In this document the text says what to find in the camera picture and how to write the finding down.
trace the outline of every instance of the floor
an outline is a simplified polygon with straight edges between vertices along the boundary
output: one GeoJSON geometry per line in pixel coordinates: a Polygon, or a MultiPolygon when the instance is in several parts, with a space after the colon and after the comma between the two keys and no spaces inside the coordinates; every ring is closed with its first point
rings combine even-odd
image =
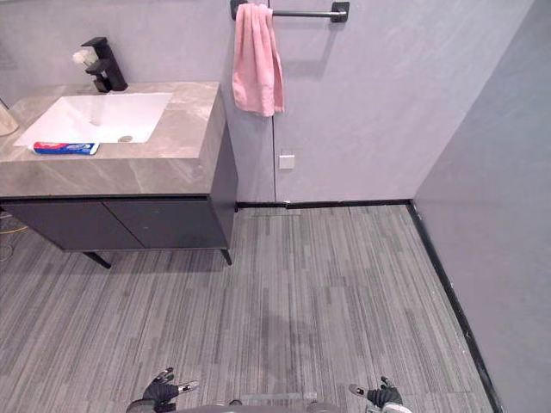
{"type": "Polygon", "coordinates": [[[167,366],[201,381],[179,408],[360,412],[348,384],[385,374],[415,412],[492,411],[405,206],[244,209],[233,236],[231,267],[163,251],[104,254],[111,270],[30,230],[3,236],[3,411],[124,411],[167,366]]]}

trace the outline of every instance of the wall outlet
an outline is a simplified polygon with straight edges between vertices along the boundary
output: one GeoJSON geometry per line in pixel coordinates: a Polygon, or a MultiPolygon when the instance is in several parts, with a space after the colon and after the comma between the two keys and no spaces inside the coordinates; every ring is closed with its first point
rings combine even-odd
{"type": "Polygon", "coordinates": [[[294,168],[294,155],[280,155],[279,169],[292,170],[294,168]]]}

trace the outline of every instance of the baseboard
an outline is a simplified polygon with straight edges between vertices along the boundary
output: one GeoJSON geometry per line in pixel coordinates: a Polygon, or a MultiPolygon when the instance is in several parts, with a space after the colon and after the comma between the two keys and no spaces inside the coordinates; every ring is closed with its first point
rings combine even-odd
{"type": "Polygon", "coordinates": [[[409,205],[411,200],[322,200],[314,202],[238,202],[238,208],[338,208],[380,205],[409,205]]]}
{"type": "Polygon", "coordinates": [[[440,258],[436,253],[434,244],[430,240],[429,232],[427,232],[427,229],[424,226],[423,220],[419,215],[417,209],[415,208],[415,205],[413,204],[412,200],[408,203],[407,209],[409,210],[409,213],[412,216],[413,224],[415,224],[418,234],[421,237],[421,240],[423,241],[424,248],[426,249],[427,254],[429,255],[430,262],[432,263],[432,267],[435,269],[436,275],[438,276],[438,279],[442,284],[444,292],[448,297],[449,303],[451,304],[451,307],[454,310],[455,317],[459,322],[461,331],[463,332],[463,336],[465,337],[465,341],[467,342],[468,349],[471,353],[471,357],[473,358],[474,365],[476,366],[476,370],[480,376],[480,380],[482,381],[482,385],[484,386],[484,390],[486,391],[488,400],[490,401],[490,405],[492,406],[492,409],[494,412],[496,413],[504,412],[505,411],[504,407],[499,401],[498,394],[496,393],[492,380],[490,379],[490,374],[488,373],[486,369],[486,364],[482,359],[482,354],[480,353],[479,346],[476,343],[476,340],[474,339],[474,335],[468,323],[467,316],[465,315],[465,312],[463,312],[463,309],[461,308],[459,299],[457,299],[454,288],[452,287],[451,282],[449,281],[449,278],[446,275],[446,271],[444,270],[442,262],[440,261],[440,258]]]}

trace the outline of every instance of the wall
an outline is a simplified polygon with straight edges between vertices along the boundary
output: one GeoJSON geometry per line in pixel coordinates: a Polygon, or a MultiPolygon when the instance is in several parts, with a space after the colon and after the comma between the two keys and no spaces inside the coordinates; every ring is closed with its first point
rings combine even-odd
{"type": "Polygon", "coordinates": [[[277,199],[411,199],[531,3],[353,0],[345,25],[276,17],[288,111],[275,152],[296,156],[277,199]]]}
{"type": "Polygon", "coordinates": [[[415,197],[511,412],[551,403],[550,73],[536,0],[415,197]]]}
{"type": "Polygon", "coordinates": [[[353,0],[344,25],[276,17],[287,112],[274,137],[270,119],[232,102],[229,0],[11,0],[0,2],[0,96],[89,82],[71,55],[103,34],[129,82],[222,82],[240,200],[411,198],[532,1],[353,0]],[[287,152],[296,168],[274,177],[274,153],[287,152]]]}
{"type": "Polygon", "coordinates": [[[241,200],[274,200],[270,119],[232,101],[233,28],[225,0],[0,2],[0,96],[10,105],[46,84],[87,83],[71,55],[104,35],[128,82],[222,81],[241,200]]]}

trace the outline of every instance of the towel bar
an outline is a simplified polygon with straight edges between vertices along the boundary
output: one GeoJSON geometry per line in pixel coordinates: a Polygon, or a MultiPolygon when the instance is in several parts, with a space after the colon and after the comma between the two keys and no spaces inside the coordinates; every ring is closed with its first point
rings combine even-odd
{"type": "MultiPolygon", "coordinates": [[[[230,0],[230,11],[232,19],[238,13],[240,4],[248,3],[247,0],[230,0]]],[[[287,11],[274,10],[274,15],[284,15],[286,17],[329,17],[333,23],[344,23],[348,20],[350,2],[334,2],[331,11],[287,11]]]]}

